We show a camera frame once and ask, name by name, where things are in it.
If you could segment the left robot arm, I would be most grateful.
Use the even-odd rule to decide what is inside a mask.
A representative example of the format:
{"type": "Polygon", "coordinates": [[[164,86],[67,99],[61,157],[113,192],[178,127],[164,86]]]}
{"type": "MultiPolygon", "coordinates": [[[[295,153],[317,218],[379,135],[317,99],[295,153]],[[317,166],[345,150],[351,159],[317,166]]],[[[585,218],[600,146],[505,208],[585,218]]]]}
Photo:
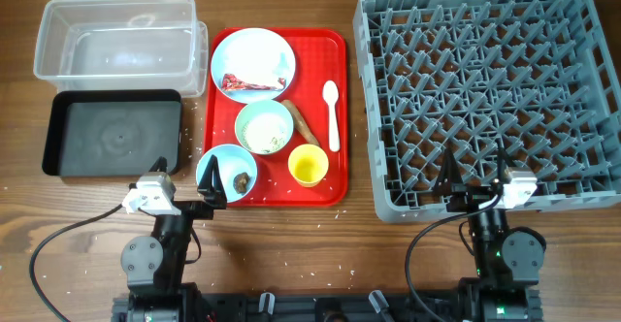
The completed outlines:
{"type": "Polygon", "coordinates": [[[176,187],[160,157],[151,169],[129,186],[122,205],[129,213],[154,218],[148,236],[132,239],[121,252],[120,264],[127,275],[128,298],[113,304],[113,321],[214,321],[216,312],[195,283],[182,281],[191,263],[187,249],[198,237],[196,219],[211,220],[225,209],[227,198],[215,156],[198,184],[199,201],[176,201],[176,187]]]}

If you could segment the small light blue bowl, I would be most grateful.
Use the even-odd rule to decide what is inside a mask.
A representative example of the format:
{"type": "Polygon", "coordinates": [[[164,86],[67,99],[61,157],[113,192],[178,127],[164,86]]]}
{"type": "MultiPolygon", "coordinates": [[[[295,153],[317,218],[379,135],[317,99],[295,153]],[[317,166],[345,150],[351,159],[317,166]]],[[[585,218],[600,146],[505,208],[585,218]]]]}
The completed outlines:
{"type": "Polygon", "coordinates": [[[252,190],[258,177],[257,164],[254,157],[246,149],[239,145],[218,145],[208,150],[199,160],[196,168],[196,182],[199,183],[203,173],[207,169],[212,156],[217,158],[220,177],[229,204],[246,198],[252,190]],[[246,193],[240,194],[235,190],[234,178],[246,173],[249,181],[246,185],[246,193]]]}

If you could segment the yellow plastic cup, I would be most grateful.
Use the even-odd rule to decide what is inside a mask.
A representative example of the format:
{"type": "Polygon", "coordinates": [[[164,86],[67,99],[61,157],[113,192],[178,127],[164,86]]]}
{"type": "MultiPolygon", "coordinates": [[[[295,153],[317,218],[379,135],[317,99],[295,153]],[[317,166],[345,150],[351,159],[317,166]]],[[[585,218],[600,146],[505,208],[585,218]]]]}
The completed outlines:
{"type": "Polygon", "coordinates": [[[295,147],[287,160],[289,173],[303,187],[315,187],[327,175],[329,159],[317,145],[304,144],[295,147]]]}

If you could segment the large light blue plate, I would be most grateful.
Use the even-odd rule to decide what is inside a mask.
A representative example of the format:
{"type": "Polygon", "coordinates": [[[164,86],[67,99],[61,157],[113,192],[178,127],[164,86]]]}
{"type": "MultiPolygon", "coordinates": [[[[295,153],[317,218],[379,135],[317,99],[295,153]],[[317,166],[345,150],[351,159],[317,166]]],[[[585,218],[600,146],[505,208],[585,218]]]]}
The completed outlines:
{"type": "Polygon", "coordinates": [[[278,33],[264,28],[244,28],[225,36],[215,47],[211,62],[211,77],[216,88],[228,99],[250,104],[272,100],[292,84],[297,68],[295,53],[278,33]],[[243,81],[261,83],[266,78],[285,78],[283,90],[221,89],[225,74],[234,74],[243,81]]]}

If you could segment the red snack wrapper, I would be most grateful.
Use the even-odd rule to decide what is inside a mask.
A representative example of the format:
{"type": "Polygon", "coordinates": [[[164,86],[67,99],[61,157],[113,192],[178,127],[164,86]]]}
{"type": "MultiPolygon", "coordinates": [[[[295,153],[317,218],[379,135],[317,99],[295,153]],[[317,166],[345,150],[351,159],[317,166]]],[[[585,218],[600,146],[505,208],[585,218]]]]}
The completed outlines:
{"type": "Polygon", "coordinates": [[[221,89],[224,91],[240,90],[267,90],[278,91],[286,87],[285,78],[266,78],[261,83],[254,83],[242,80],[234,74],[225,74],[222,80],[221,89]]]}

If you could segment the white rice pile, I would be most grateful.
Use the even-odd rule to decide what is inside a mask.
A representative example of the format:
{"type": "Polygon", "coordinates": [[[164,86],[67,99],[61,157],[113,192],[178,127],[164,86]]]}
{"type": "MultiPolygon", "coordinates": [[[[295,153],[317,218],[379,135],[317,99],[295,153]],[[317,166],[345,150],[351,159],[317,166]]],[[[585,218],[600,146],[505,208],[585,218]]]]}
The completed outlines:
{"type": "Polygon", "coordinates": [[[257,154],[279,151],[287,143],[288,136],[286,121],[275,113],[261,113],[242,128],[242,143],[257,154]]]}

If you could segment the green bowl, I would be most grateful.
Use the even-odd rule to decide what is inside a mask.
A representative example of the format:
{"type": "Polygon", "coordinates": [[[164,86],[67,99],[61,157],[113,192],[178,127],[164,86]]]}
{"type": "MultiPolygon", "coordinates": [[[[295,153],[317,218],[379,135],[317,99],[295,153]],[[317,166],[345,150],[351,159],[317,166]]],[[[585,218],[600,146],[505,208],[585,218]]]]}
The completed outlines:
{"type": "Polygon", "coordinates": [[[274,100],[244,106],[235,120],[235,135],[242,147],[251,153],[270,155],[289,143],[294,132],[289,110],[274,100]]]}

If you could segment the white plastic spoon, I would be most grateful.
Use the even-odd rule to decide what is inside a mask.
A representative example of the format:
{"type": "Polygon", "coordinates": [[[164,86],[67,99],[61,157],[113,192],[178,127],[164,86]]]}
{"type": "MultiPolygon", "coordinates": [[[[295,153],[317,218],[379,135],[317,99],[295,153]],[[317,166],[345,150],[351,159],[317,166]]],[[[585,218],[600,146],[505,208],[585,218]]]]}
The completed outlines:
{"type": "Polygon", "coordinates": [[[328,106],[329,114],[329,148],[333,152],[341,149],[338,121],[336,116],[336,104],[339,99],[339,90],[332,80],[324,83],[322,97],[328,106]]]}

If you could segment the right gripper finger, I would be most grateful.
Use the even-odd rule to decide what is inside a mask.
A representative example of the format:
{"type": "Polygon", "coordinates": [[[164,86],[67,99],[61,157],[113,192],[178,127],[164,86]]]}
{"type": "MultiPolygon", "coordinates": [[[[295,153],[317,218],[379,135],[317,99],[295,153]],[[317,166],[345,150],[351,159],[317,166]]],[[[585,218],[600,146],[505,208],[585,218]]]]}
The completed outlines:
{"type": "Polygon", "coordinates": [[[440,173],[432,190],[436,196],[452,196],[465,192],[465,183],[449,148],[443,151],[440,173]]]}
{"type": "Polygon", "coordinates": [[[514,167],[513,159],[508,155],[507,151],[501,146],[501,141],[498,141],[497,148],[497,179],[499,182],[509,181],[509,169],[514,167]]]}

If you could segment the brown food lump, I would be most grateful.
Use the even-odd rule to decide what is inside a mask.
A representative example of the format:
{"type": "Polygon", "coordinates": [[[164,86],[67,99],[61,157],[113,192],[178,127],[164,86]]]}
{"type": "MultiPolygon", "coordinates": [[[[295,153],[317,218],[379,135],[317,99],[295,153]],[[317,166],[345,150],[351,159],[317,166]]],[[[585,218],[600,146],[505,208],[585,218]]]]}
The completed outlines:
{"type": "Polygon", "coordinates": [[[234,190],[238,194],[245,194],[247,192],[250,180],[251,177],[247,172],[236,175],[233,181],[234,190]]]}

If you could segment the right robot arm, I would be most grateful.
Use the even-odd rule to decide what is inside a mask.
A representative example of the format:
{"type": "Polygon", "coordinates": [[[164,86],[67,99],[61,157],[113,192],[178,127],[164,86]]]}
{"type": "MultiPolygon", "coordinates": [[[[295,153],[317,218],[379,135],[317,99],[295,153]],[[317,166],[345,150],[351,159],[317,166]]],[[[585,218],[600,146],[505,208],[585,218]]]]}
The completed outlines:
{"type": "Polygon", "coordinates": [[[523,206],[537,189],[537,177],[517,166],[498,149],[496,175],[488,185],[467,184],[451,150],[443,153],[433,192],[446,196],[446,210],[466,217],[472,239],[476,277],[462,278],[457,286],[457,321],[527,321],[543,319],[539,270],[546,241],[528,227],[508,226],[507,212],[523,206]]]}

